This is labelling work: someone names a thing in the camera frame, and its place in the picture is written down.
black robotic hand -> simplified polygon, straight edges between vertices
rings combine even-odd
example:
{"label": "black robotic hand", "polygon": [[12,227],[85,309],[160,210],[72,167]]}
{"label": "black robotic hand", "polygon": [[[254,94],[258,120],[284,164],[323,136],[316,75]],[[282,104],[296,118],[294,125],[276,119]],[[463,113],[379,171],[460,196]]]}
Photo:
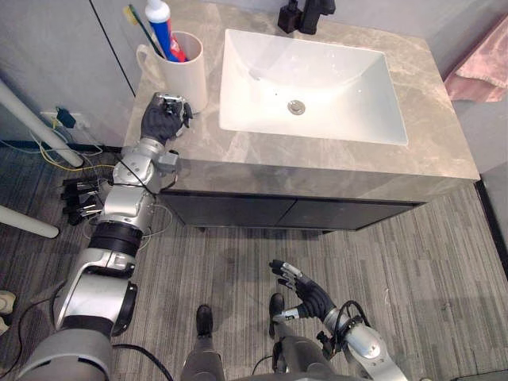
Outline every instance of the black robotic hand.
{"label": "black robotic hand", "polygon": [[282,260],[273,260],[269,264],[271,271],[280,277],[278,282],[295,291],[302,300],[302,304],[297,306],[299,317],[316,317],[324,321],[326,315],[336,307],[326,291],[295,266]]}
{"label": "black robotic hand", "polygon": [[183,126],[189,127],[192,111],[181,97],[155,93],[148,104],[141,121],[141,138],[148,137],[159,141],[179,136]]}

gray carpet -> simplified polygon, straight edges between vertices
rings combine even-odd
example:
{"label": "gray carpet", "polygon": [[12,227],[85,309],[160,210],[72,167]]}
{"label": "gray carpet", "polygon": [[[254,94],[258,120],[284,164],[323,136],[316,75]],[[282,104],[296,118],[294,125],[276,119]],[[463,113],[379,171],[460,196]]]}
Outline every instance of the gray carpet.
{"label": "gray carpet", "polygon": [[[51,294],[87,244],[82,226],[67,225],[61,214],[58,186],[77,175],[50,167],[37,155],[0,149],[0,204],[61,228],[48,240],[0,226],[0,289],[19,296],[15,321],[28,304]],[[164,224],[164,211],[158,210],[152,226]],[[357,233],[202,233],[174,222],[138,254],[133,322],[114,341],[143,345],[179,379],[194,341],[194,312],[207,302],[214,310],[214,340],[226,378],[250,374],[258,359],[271,354],[267,303],[278,287],[267,263],[273,258],[300,267],[337,304],[357,300],[411,380],[508,368],[508,283],[473,187]],[[298,302],[283,293],[288,304]],[[293,326],[307,337],[322,329],[311,320]],[[21,360],[51,331],[48,304],[41,304],[24,322]],[[0,337],[3,369],[17,353],[15,333],[16,324]],[[135,352],[114,355],[115,380],[163,379]],[[269,363],[258,372],[269,371]],[[333,364],[344,374],[355,371],[342,355]]]}

sink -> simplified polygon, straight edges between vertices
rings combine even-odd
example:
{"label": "sink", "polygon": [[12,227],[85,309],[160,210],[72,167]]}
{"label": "sink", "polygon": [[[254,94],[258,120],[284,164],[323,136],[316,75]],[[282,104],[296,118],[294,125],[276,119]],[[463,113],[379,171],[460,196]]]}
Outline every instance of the sink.
{"label": "sink", "polygon": [[234,29],[225,31],[219,125],[407,144],[382,52]]}

white cup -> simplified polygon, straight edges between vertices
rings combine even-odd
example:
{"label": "white cup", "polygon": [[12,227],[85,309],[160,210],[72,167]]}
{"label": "white cup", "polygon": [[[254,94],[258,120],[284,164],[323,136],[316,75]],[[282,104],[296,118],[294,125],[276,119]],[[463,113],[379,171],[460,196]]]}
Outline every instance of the white cup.
{"label": "white cup", "polygon": [[[183,96],[189,102],[192,112],[198,113],[206,107],[208,102],[203,45],[196,36],[190,33],[174,31],[171,34],[185,52],[188,61],[166,60],[156,54],[152,47],[139,45],[136,49],[137,64],[151,82],[160,85],[162,78],[166,84],[165,90],[173,95]],[[154,67],[146,64],[148,55],[153,56],[157,62],[158,73],[154,72]]]}

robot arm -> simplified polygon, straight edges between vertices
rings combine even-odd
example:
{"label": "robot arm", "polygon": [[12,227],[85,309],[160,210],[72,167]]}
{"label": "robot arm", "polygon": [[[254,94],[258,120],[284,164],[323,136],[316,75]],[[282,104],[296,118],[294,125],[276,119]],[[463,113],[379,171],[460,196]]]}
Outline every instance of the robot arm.
{"label": "robot arm", "polygon": [[407,381],[390,358],[386,343],[379,333],[370,327],[361,307],[359,317],[344,314],[347,306],[355,302],[349,301],[338,309],[328,294],[295,266],[282,260],[273,260],[270,267],[272,272],[280,277],[279,283],[294,290],[302,300],[299,306],[274,316],[274,321],[319,318],[332,334],[332,340],[323,332],[317,336],[323,344],[325,356],[331,358],[337,349],[344,349],[346,359],[355,360],[373,380]]}
{"label": "robot arm", "polygon": [[180,97],[156,93],[145,111],[141,139],[122,150],[110,190],[88,247],[83,249],[56,299],[56,333],[39,344],[21,370],[22,381],[110,379],[110,338],[133,316],[141,238],[149,233],[162,179],[176,173],[178,154],[166,140],[192,117]]}

